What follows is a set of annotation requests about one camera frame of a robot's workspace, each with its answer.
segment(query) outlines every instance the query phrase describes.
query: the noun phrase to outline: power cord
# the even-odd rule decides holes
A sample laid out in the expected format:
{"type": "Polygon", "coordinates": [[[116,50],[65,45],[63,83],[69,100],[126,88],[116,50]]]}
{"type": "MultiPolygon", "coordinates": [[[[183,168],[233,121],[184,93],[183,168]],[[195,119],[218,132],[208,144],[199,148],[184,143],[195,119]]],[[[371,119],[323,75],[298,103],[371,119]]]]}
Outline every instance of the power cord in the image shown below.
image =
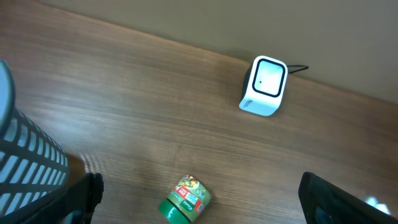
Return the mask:
{"type": "Polygon", "coordinates": [[[294,71],[289,72],[289,74],[293,74],[295,72],[299,72],[299,71],[302,71],[302,70],[307,70],[308,68],[310,68],[308,65],[288,65],[287,67],[288,68],[299,68],[299,69],[296,69],[294,71]]]}

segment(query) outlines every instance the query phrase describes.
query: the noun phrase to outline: white device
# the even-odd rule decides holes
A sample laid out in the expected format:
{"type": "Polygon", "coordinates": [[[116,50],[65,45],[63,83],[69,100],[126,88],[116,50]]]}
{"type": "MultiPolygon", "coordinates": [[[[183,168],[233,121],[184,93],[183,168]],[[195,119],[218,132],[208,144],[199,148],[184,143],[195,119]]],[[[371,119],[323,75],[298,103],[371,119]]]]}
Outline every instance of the white device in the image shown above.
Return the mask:
{"type": "Polygon", "coordinates": [[[273,114],[282,102],[287,74],[285,63],[258,56],[246,72],[239,108],[261,116],[273,114]]]}

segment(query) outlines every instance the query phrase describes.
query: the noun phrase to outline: food container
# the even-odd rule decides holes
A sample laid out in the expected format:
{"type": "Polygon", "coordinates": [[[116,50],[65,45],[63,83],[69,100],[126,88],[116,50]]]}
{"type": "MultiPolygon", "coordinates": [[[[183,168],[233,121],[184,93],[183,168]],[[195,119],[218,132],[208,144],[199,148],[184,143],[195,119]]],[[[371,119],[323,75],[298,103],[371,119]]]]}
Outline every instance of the food container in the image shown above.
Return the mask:
{"type": "Polygon", "coordinates": [[[203,184],[186,175],[159,205],[159,211],[171,224],[189,224],[201,214],[211,200],[203,184]]]}

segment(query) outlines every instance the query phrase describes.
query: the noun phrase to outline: laundry basket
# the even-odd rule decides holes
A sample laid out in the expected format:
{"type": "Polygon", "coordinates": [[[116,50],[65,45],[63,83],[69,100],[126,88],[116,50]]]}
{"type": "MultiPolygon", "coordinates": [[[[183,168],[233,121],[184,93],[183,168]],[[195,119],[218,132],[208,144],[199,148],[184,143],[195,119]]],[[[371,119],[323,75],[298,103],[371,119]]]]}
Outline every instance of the laundry basket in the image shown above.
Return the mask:
{"type": "Polygon", "coordinates": [[[0,60],[0,217],[59,189],[69,176],[65,151],[14,102],[12,76],[0,60]]]}

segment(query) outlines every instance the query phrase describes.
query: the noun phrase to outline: green lid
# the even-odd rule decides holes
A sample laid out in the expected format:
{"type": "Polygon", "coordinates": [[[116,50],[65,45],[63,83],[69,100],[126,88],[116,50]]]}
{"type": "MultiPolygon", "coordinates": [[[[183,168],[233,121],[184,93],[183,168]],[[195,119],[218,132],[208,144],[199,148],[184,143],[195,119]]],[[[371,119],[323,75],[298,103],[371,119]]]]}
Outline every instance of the green lid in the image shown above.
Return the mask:
{"type": "Polygon", "coordinates": [[[190,224],[190,221],[167,199],[159,205],[159,211],[171,224],[190,224]]]}

